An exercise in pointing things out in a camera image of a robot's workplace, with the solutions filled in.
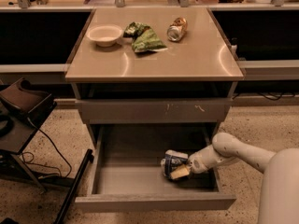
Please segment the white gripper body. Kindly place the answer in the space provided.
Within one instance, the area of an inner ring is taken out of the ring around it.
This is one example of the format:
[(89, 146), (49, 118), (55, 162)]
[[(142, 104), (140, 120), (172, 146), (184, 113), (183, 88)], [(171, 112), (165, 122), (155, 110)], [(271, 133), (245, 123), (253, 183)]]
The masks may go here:
[(194, 174), (201, 174), (209, 169), (221, 164), (225, 158), (217, 152), (212, 145), (194, 152), (187, 161), (187, 165)]

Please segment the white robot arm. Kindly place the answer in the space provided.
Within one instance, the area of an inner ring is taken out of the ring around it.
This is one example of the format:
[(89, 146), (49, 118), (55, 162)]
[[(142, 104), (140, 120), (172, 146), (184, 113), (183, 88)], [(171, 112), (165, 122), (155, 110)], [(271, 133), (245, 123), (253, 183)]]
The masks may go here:
[(245, 144), (228, 133), (217, 133), (212, 143), (188, 155), (165, 153), (164, 175), (172, 180), (201, 174), (240, 159), (263, 174), (258, 224), (299, 224), (299, 149), (279, 152)]

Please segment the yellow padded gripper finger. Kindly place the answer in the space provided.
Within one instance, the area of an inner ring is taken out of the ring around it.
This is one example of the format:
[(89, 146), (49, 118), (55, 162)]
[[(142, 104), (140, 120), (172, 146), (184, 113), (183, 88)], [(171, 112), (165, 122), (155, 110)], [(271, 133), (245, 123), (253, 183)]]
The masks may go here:
[(189, 165), (182, 164), (176, 170), (174, 170), (170, 173), (170, 177), (173, 180), (176, 180), (176, 179), (179, 179), (179, 178), (189, 175), (190, 172), (191, 172), (191, 167)]

